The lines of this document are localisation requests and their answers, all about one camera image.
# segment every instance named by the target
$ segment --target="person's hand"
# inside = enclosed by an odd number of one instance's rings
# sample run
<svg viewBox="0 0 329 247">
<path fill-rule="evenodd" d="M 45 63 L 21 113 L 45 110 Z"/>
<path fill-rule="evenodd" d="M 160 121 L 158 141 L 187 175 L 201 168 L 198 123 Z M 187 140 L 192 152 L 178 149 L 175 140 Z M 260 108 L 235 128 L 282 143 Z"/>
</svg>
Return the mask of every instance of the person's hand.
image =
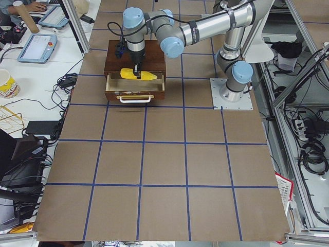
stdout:
<svg viewBox="0 0 329 247">
<path fill-rule="evenodd" d="M 38 3 L 38 2 L 32 2 L 29 5 L 25 5 L 27 11 L 29 12 L 44 12 L 47 10 L 47 6 L 42 4 L 42 3 Z"/>
</svg>

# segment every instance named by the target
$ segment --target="white handle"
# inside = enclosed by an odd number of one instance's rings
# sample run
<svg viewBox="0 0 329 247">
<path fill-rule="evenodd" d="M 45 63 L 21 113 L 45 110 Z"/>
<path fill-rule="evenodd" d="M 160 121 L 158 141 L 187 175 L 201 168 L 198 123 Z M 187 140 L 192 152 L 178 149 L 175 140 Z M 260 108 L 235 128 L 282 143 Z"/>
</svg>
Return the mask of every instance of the white handle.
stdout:
<svg viewBox="0 0 329 247">
<path fill-rule="evenodd" d="M 151 97 L 149 99 L 137 99 L 137 100 L 122 100 L 122 97 L 119 96 L 121 103 L 149 103 L 151 102 Z"/>
</svg>

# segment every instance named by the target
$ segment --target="paper cup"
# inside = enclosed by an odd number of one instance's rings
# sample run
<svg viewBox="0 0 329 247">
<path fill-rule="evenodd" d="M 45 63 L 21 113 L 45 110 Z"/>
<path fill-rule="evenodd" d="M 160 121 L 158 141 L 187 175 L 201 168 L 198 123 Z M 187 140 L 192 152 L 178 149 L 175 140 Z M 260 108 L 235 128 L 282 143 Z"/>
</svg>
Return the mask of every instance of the paper cup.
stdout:
<svg viewBox="0 0 329 247">
<path fill-rule="evenodd" d="M 10 76 L 8 70 L 0 68 L 0 95 L 3 98 L 12 98 L 19 94 L 21 87 Z"/>
</svg>

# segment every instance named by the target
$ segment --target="blue joint cap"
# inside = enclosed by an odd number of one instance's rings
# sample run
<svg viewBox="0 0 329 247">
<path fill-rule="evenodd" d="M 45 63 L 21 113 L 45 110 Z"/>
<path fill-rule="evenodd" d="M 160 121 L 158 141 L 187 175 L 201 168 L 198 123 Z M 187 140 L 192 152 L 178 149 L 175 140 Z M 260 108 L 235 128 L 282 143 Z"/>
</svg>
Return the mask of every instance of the blue joint cap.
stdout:
<svg viewBox="0 0 329 247">
<path fill-rule="evenodd" d="M 160 9 L 160 10 L 162 10 L 164 13 L 166 13 L 167 16 L 174 17 L 173 12 L 171 12 L 170 9 Z M 173 19 L 169 18 L 169 22 L 170 22 L 170 25 L 174 26 Z"/>
<path fill-rule="evenodd" d="M 247 84 L 251 80 L 253 69 L 249 63 L 239 61 L 233 65 L 232 74 L 238 83 Z"/>
<path fill-rule="evenodd" d="M 139 8 L 130 7 L 123 12 L 123 26 L 125 28 L 137 27 L 143 19 L 143 11 Z"/>
<path fill-rule="evenodd" d="M 177 58 L 184 51 L 184 42 L 177 37 L 167 37 L 161 41 L 160 47 L 168 58 Z"/>
</svg>

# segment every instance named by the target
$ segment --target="person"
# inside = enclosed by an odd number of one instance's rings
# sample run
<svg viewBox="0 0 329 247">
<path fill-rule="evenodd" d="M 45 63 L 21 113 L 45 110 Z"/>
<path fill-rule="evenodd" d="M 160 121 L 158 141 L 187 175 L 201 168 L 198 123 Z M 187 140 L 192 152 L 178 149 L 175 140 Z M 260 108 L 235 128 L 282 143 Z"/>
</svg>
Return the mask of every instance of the person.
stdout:
<svg viewBox="0 0 329 247">
<path fill-rule="evenodd" d="M 17 15 L 15 7 L 12 5 L 15 0 L 0 0 L 0 10 L 3 14 L 9 15 L 11 21 L 19 25 L 22 21 Z M 47 10 L 47 6 L 33 0 L 21 0 L 29 12 L 43 12 Z"/>
</svg>

